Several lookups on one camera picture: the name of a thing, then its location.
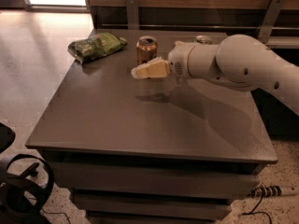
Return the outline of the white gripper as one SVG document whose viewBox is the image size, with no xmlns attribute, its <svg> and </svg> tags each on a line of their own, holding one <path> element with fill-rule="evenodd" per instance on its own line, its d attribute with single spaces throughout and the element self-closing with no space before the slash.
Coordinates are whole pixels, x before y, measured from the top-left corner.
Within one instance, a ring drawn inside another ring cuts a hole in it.
<svg viewBox="0 0 299 224">
<path fill-rule="evenodd" d="M 193 43 L 175 41 L 174 48 L 168 53 L 167 61 L 162 57 L 154 58 L 133 68 L 131 75 L 135 79 L 163 78 L 167 77 L 171 70 L 177 77 L 191 78 L 188 62 L 194 47 Z"/>
</svg>

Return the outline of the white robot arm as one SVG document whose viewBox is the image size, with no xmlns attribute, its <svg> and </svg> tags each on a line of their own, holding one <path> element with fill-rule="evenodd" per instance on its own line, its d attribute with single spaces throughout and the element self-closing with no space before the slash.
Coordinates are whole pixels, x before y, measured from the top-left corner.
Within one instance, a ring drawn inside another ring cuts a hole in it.
<svg viewBox="0 0 299 224">
<path fill-rule="evenodd" d="M 178 41 L 166 59 L 154 58 L 131 74 L 135 79 L 173 74 L 202 78 L 233 90 L 261 89 L 299 115 L 299 67 L 248 35 L 231 35 L 218 45 Z"/>
</svg>

